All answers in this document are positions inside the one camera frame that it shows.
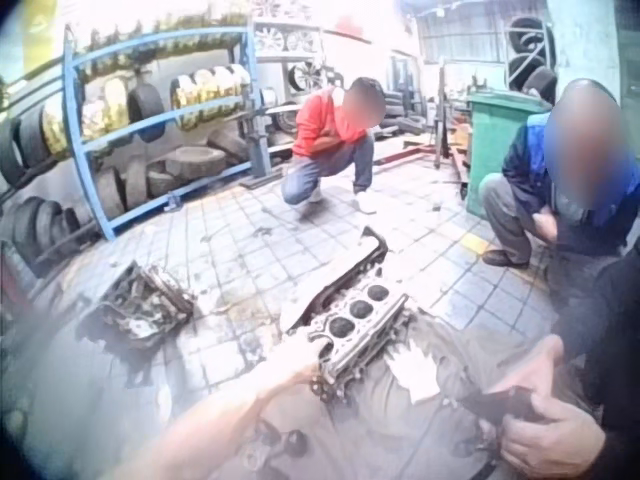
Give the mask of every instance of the tiled floor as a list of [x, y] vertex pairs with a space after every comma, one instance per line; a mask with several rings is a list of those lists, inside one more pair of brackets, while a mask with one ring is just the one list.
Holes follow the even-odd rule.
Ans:
[[[379, 213], [368, 217], [355, 209], [352, 176], [348, 170], [323, 182], [326, 199], [313, 207], [284, 204], [277, 184], [227, 188], [76, 258], [60, 277], [66, 301], [79, 293], [97, 298], [136, 260], [167, 268], [198, 295], [199, 312], [150, 358], [146, 383], [141, 372], [104, 351], [104, 342], [79, 340], [71, 322], [53, 338], [31, 382], [29, 452], [55, 470], [60, 459], [51, 453], [68, 444], [69, 455], [84, 458], [76, 467], [83, 475], [130, 454], [166, 424], [159, 392], [168, 388], [175, 416], [259, 362], [280, 339], [282, 300], [353, 245], [365, 224], [388, 240], [388, 275], [454, 327], [484, 325], [531, 339], [548, 330], [555, 314], [540, 278], [545, 251], [536, 245], [534, 265], [524, 272], [479, 261], [494, 236], [486, 222], [464, 211], [457, 187], [442, 183], [455, 178], [448, 166], [436, 171], [422, 160], [377, 171], [372, 191]], [[91, 400], [96, 388], [99, 400]], [[83, 425], [88, 411], [92, 421]], [[74, 443], [70, 425], [83, 425], [90, 440]]]

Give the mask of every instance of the gray pants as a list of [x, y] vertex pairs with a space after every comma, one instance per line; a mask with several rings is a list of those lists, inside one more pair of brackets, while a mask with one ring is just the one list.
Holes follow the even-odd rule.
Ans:
[[[480, 184], [480, 198], [491, 228], [511, 261], [528, 262], [531, 241], [525, 232], [539, 237], [533, 218], [516, 203], [507, 179], [501, 173], [487, 175]], [[546, 278], [549, 290], [553, 297], [564, 302], [582, 296], [598, 272], [618, 258], [559, 252], [553, 247], [550, 247], [550, 255]]]
[[282, 181], [282, 198], [289, 205], [297, 205], [311, 196], [320, 177], [337, 175], [352, 163], [356, 166], [353, 191], [365, 191], [373, 179], [373, 143], [373, 137], [367, 134], [356, 143], [345, 143], [311, 158], [294, 157]]

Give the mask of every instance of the blue metal shelf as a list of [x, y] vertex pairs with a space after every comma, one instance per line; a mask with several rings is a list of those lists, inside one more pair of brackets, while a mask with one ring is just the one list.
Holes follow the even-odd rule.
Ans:
[[[216, 35], [216, 34], [240, 34], [240, 63], [248, 70], [251, 77], [250, 92], [244, 92], [242, 97], [226, 97], [212, 100], [210, 102], [191, 105], [178, 110], [165, 112], [152, 118], [136, 122], [128, 125], [120, 130], [110, 132], [103, 137], [87, 142], [82, 140], [82, 131], [80, 127], [80, 119], [78, 112], [80, 111], [74, 84], [77, 79], [76, 68], [84, 63], [90, 62], [105, 55], [111, 55], [116, 52], [127, 50], [141, 45], [168, 40], [171, 38], [199, 36], [199, 35]], [[91, 207], [93, 216], [95, 217], [103, 235], [107, 240], [114, 240], [116, 237], [115, 229], [122, 227], [136, 218], [156, 210], [163, 205], [176, 205], [180, 203], [182, 196], [187, 195], [213, 182], [228, 178], [241, 172], [251, 169], [251, 173], [255, 177], [263, 177], [271, 173], [271, 161], [267, 149], [266, 134], [264, 129], [264, 120], [255, 112], [262, 108], [262, 99], [260, 98], [260, 90], [257, 84], [257, 61], [254, 46], [254, 28], [252, 24], [238, 27], [205, 27], [189, 30], [177, 30], [172, 32], [159, 32], [147, 35], [141, 35], [124, 42], [101, 48], [93, 52], [74, 57], [73, 39], [71, 32], [65, 30], [64, 53], [62, 57], [62, 79], [63, 79], [63, 95], [64, 95], [64, 113], [67, 138], [71, 146], [72, 156], [80, 184], [84, 190], [85, 196]], [[230, 61], [233, 61], [233, 49], [227, 49]], [[95, 150], [120, 137], [135, 133], [141, 129], [156, 125], [161, 122], [175, 120], [177, 117], [195, 113], [200, 110], [215, 108], [218, 106], [229, 106], [243, 103], [246, 109], [246, 115], [241, 115], [245, 121], [246, 138], [249, 146], [250, 162], [228, 168], [222, 174], [216, 177], [207, 177], [191, 182], [184, 187], [178, 188], [161, 197], [153, 199], [144, 205], [134, 208], [118, 218], [107, 219], [96, 186], [93, 180], [93, 173], [89, 164], [90, 159], [87, 152]], [[232, 115], [228, 121], [237, 120], [237, 115]]]

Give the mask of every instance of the blue jeans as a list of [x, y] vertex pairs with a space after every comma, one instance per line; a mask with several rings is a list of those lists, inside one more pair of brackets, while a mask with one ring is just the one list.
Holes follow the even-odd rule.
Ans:
[[364, 192], [373, 179], [373, 137], [369, 134], [356, 143], [345, 143], [337, 149], [320, 152], [313, 157], [293, 157], [287, 176], [282, 181], [282, 198], [297, 205], [311, 196], [321, 177], [337, 175], [351, 163], [356, 165], [354, 193]]

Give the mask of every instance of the green trash bin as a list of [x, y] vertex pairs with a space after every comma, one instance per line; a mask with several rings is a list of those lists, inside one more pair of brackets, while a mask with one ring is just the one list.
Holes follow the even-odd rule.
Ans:
[[476, 93], [471, 96], [471, 173], [467, 210], [485, 218], [478, 188], [489, 173], [502, 171], [518, 128], [529, 115], [547, 112], [551, 105], [516, 92]]

